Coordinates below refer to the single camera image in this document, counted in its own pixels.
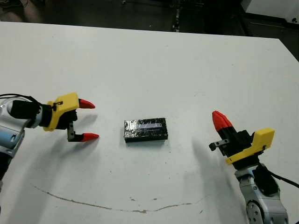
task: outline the table surface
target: table surface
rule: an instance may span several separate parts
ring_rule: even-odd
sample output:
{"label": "table surface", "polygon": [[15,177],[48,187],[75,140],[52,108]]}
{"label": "table surface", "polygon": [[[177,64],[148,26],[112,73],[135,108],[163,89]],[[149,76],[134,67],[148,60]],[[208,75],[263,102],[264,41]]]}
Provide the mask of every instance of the table surface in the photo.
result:
{"label": "table surface", "polygon": [[[0,194],[0,223],[246,223],[234,168],[208,144],[211,113],[272,127],[260,156],[299,182],[299,63],[277,39],[0,22],[1,93],[40,102],[76,91],[77,133],[27,129]],[[169,139],[126,144],[126,119],[165,117]],[[290,223],[299,191],[278,181]]]}

